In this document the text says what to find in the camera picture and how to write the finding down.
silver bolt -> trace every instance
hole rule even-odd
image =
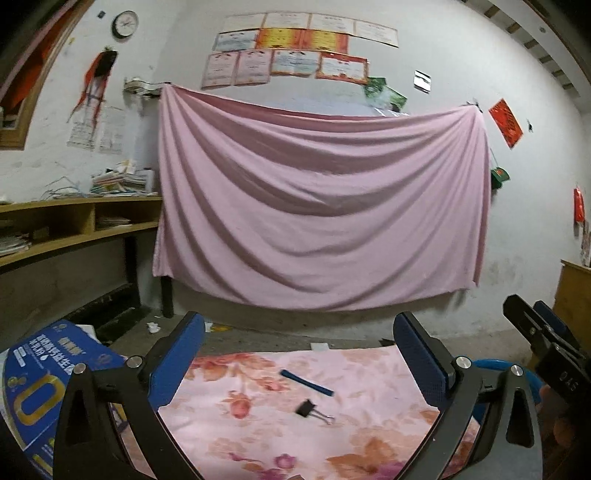
[[[125,365],[127,365],[129,368],[138,368],[142,363],[142,358],[140,356],[135,355],[130,356],[125,362]]]
[[[85,364],[76,364],[74,366],[74,369],[72,370],[76,375],[80,375],[81,373],[84,373],[84,371],[86,370],[86,365]]]
[[[523,369],[519,365],[513,365],[511,367],[511,372],[518,377],[523,375]]]
[[[470,359],[465,356],[457,357],[456,363],[457,363],[457,366],[459,366],[460,368],[470,368],[472,366],[472,362],[470,362]]]

clock face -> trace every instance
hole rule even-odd
[[[135,33],[139,26],[139,18],[135,12],[128,10],[113,20],[113,34],[118,38],[128,38]]]

blue gripper pad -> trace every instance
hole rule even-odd
[[[431,350],[426,347],[406,313],[399,313],[394,319],[394,340],[425,401],[440,410],[445,408],[447,392],[451,386],[449,378],[435,360]]]
[[[556,335],[563,336],[568,330],[566,324],[543,301],[534,303],[534,311],[552,327]]]
[[[174,335],[176,340],[164,353],[150,376],[148,401],[154,410],[168,405],[173,399],[189,365],[201,347],[205,336],[205,321],[201,315],[195,313],[181,331],[175,329],[170,335]],[[147,358],[157,346],[158,344],[154,345]]]

wooden desk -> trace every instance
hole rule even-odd
[[[74,323],[100,326],[120,312],[140,306],[135,235],[158,227],[161,208],[161,197],[82,198],[0,206],[0,220],[11,220],[14,231],[32,233],[44,227],[49,230],[49,237],[33,241],[29,250],[0,257],[0,274],[75,249],[122,238],[127,283],[65,317]],[[132,223],[98,228],[97,220],[102,216],[121,216]],[[170,318],[173,312],[169,278],[162,279],[162,288],[163,311]]]
[[[552,310],[591,351],[591,268],[561,260],[562,271]]]

pink sheet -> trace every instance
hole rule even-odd
[[[306,310],[367,309],[478,282],[491,175],[475,106],[323,116],[166,86],[160,108],[154,275]]]
[[[335,396],[279,376],[283,368]],[[308,398],[335,424],[296,415]],[[198,357],[158,412],[206,480],[392,480],[439,414],[396,346]],[[477,432],[473,420],[446,475],[464,465]],[[123,437],[150,475],[131,432]]]

